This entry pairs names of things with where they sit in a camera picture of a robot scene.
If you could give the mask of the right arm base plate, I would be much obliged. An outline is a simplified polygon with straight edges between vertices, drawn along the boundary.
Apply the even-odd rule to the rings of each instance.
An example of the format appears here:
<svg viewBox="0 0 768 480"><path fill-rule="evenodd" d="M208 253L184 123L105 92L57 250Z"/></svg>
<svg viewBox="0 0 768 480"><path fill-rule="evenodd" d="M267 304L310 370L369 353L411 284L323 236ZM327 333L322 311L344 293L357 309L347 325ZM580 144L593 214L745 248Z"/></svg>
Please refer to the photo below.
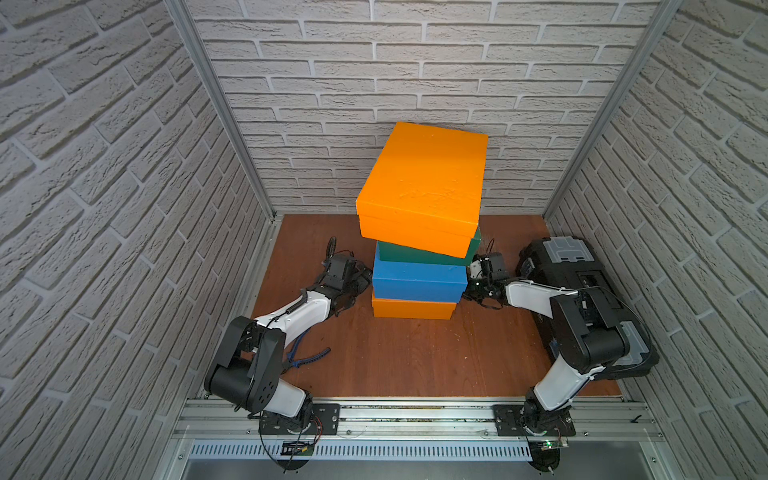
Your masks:
<svg viewBox="0 0 768 480"><path fill-rule="evenodd" d="M496 404L492 406L492 413L500 437L576 435L569 406L547 411L529 403Z"/></svg>

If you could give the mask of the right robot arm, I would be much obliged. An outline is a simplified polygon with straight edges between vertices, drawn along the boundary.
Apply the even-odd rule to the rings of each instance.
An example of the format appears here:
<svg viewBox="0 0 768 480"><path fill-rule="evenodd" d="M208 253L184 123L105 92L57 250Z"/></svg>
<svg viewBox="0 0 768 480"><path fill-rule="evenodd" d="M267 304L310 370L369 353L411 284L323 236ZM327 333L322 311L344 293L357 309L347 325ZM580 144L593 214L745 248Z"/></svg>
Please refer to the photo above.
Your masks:
<svg viewBox="0 0 768 480"><path fill-rule="evenodd" d="M530 280L493 280L479 273L468 276L464 297L485 299L537 313L551 320L558 355L547 374L526 396L520 422L542 435L563 421L572 399L594 377L630 351L621 319L608 292L599 287L567 289Z"/></svg>

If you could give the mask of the blue shoebox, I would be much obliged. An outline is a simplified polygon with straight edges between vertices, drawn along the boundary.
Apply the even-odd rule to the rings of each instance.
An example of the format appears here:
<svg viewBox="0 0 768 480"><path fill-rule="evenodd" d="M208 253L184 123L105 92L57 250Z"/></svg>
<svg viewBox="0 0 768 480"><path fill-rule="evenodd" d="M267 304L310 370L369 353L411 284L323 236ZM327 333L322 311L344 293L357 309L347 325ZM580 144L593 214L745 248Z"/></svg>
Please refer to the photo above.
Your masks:
<svg viewBox="0 0 768 480"><path fill-rule="evenodd" d="M458 303L467 287L469 258L378 242L373 267L377 298Z"/></svg>

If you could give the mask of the orange shoebox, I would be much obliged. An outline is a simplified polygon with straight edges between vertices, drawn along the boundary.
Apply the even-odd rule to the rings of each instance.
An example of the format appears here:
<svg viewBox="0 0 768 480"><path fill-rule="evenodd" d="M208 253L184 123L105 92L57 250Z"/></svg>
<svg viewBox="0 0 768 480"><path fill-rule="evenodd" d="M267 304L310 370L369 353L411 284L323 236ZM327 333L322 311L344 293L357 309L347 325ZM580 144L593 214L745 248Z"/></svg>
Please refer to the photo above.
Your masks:
<svg viewBox="0 0 768 480"><path fill-rule="evenodd" d="M479 223L488 141L396 123L356 199L361 235L465 257Z"/></svg>
<svg viewBox="0 0 768 480"><path fill-rule="evenodd" d="M372 307L377 318L449 320L457 303L383 299L373 293Z"/></svg>

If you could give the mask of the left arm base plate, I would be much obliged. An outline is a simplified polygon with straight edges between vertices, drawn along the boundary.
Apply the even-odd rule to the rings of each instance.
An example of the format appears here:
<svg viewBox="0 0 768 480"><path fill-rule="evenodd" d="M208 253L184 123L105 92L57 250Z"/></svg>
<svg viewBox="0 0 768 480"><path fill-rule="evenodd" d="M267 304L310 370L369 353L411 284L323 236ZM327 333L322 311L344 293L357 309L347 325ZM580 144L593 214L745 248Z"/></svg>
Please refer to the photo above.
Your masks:
<svg viewBox="0 0 768 480"><path fill-rule="evenodd" d="M262 436L283 435L309 439L318 434L333 436L337 434L341 405L321 402L313 404L310 410L303 409L295 417L287 417L264 411L261 415L259 433Z"/></svg>

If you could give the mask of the green shoebox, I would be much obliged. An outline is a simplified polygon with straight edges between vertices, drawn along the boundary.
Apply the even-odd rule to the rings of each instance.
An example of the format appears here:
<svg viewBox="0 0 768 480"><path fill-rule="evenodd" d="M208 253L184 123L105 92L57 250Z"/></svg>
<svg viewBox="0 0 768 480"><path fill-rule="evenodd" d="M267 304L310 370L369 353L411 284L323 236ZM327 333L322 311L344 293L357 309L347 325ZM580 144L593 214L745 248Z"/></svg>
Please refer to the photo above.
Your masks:
<svg viewBox="0 0 768 480"><path fill-rule="evenodd" d="M481 230L480 228L477 228L469 243L468 249L462 258L386 242L379 242L378 248L380 259L383 261L468 266L472 262L474 255L477 253L481 242Z"/></svg>

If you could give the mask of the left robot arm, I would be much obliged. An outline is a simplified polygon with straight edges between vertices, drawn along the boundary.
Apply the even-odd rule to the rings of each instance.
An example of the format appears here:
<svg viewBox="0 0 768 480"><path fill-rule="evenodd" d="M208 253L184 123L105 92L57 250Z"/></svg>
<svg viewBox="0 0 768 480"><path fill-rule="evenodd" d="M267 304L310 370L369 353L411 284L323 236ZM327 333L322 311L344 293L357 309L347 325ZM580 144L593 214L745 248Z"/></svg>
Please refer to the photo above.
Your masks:
<svg viewBox="0 0 768 480"><path fill-rule="evenodd" d="M255 319L233 319L204 378L207 393L251 414L267 412L305 428L312 422L311 394L283 380L285 347L313 326L354 306L372 283L359 260L334 257L293 302Z"/></svg>

